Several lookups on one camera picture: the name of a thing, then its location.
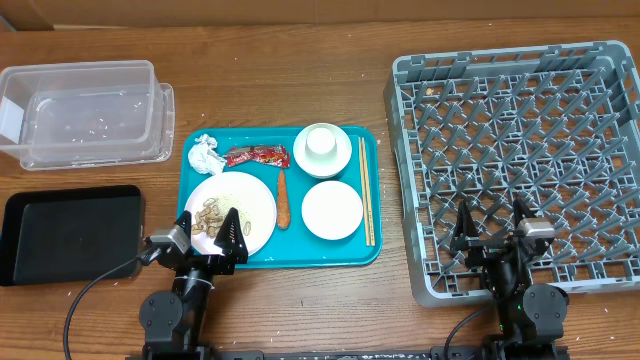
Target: white bowl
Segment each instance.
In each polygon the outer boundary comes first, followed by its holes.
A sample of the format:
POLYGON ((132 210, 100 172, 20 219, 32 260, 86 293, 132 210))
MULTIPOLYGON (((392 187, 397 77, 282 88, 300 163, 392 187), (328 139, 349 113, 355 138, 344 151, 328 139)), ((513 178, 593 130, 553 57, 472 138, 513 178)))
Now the white bowl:
POLYGON ((362 222, 362 200, 349 185, 324 181, 302 200, 302 220, 317 237, 340 240, 353 234, 362 222))
POLYGON ((317 179, 328 179, 351 159, 351 140, 339 127, 320 123, 302 129, 293 143, 296 163, 317 179))

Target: blue tray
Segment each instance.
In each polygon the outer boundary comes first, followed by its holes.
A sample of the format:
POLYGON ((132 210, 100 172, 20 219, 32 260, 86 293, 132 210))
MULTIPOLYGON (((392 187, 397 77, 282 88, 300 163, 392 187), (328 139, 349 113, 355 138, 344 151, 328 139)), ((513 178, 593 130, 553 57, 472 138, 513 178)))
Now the blue tray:
MULTIPOLYGON (((363 127, 343 126, 342 129, 351 139, 353 152, 347 167, 332 179, 350 185, 362 196, 358 138, 364 138, 367 144, 367 159, 369 160, 371 205, 376 239, 376 246, 368 247, 365 243, 364 222, 360 224, 358 230, 351 236, 337 241, 320 239, 313 235, 304 225, 301 214, 302 199, 311 187, 322 180, 314 179, 306 174, 293 158, 293 141, 302 129, 302 127, 202 129, 191 134, 184 144, 178 215, 184 211, 191 192, 209 177, 209 175, 201 175, 195 172, 187 159, 189 150, 196 144, 195 139, 199 136, 208 134, 215 137, 218 140, 217 151, 219 154, 226 154, 233 146, 258 144, 282 144, 291 153, 291 167, 285 170, 291 209, 291 225, 287 230, 281 230, 276 226, 267 244, 260 251, 250 256, 246 265, 239 265, 238 268, 277 269, 367 265, 373 262, 380 254, 380 249, 382 248, 382 223, 380 220, 378 151, 375 138, 363 127)), ((239 171, 251 174, 267 185, 274 198, 277 195, 278 173, 280 171, 277 167, 248 162, 230 169, 227 168, 225 171, 239 171)))

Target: white cup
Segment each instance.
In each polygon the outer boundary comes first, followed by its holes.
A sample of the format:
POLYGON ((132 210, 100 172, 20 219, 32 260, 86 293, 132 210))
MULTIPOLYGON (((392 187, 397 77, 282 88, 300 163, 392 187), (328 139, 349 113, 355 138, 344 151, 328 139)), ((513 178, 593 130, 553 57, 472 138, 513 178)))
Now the white cup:
POLYGON ((307 156, 317 163, 331 162, 337 155, 336 137, 325 127, 311 130, 307 135, 306 143, 307 156))

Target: wooden chopsticks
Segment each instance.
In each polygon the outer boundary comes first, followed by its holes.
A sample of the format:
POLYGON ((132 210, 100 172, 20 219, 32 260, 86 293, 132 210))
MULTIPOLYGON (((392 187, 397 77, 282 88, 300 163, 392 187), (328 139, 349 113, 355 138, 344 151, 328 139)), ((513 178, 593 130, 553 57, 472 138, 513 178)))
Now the wooden chopsticks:
POLYGON ((367 145, 364 138, 358 139, 360 150, 360 180, 362 181, 362 206, 364 210, 364 230, 367 246, 376 246, 373 228, 373 212, 371 211, 371 185, 369 183, 369 162, 367 161, 367 145))

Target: clear plastic container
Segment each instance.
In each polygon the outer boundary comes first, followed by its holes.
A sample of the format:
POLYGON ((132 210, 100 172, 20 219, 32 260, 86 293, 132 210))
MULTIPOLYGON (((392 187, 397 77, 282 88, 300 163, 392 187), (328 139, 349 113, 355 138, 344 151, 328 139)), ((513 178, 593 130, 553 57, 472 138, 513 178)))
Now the clear plastic container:
POLYGON ((27 170, 171 156, 173 89, 148 61, 9 67, 0 94, 0 150, 27 170))

